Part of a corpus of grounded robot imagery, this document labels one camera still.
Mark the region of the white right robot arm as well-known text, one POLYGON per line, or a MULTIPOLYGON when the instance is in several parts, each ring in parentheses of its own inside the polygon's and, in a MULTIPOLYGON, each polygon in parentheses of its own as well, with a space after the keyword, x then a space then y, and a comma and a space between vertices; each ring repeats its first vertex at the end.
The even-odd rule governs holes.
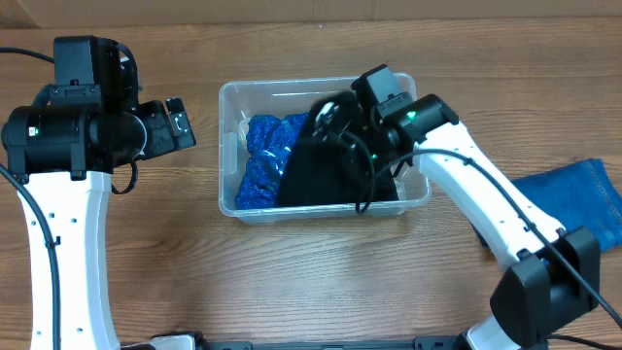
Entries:
POLYGON ((418 166, 463 212, 497 259, 502 278, 491 316, 463 331, 456 349, 537 349, 557 330, 606 303, 601 252, 587 228, 568 231, 527 199, 487 158, 437 95, 382 101, 345 91, 312 105, 316 139, 369 131, 371 177, 401 163, 418 166))

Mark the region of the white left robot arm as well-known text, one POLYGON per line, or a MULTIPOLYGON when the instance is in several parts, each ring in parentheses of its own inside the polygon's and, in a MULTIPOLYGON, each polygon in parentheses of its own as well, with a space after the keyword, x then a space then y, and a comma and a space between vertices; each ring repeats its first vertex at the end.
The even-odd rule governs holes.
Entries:
POLYGON ((115 168, 190 148, 179 98, 129 110, 23 106, 2 129, 29 237, 33 349, 119 349, 106 259, 115 168))

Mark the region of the black banded cloth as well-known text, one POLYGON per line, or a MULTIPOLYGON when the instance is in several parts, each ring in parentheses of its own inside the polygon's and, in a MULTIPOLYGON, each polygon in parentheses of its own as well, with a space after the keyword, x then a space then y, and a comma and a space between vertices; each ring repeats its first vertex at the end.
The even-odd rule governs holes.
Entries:
POLYGON ((310 111, 292 149, 280 181, 277 204, 280 207, 316 206, 398 199, 392 176, 378 175, 382 165, 349 160, 345 165, 310 163, 310 111))

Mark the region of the blue green sequin cloth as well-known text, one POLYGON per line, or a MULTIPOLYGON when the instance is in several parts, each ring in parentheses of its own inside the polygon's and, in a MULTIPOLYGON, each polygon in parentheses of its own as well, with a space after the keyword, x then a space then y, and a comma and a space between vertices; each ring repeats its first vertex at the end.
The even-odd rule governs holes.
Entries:
POLYGON ((246 149, 249 159, 235 204, 238 210, 277 206, 280 181, 308 113, 277 118, 255 115, 249 121, 246 149))

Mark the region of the blue denim cloth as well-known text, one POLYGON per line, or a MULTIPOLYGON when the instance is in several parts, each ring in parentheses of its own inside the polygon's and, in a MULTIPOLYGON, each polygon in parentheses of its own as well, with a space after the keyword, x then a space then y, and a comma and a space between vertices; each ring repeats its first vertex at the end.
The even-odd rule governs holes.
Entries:
POLYGON ((608 251, 621 245, 621 194, 599 158, 588 158, 512 184, 568 230, 589 228, 608 251))

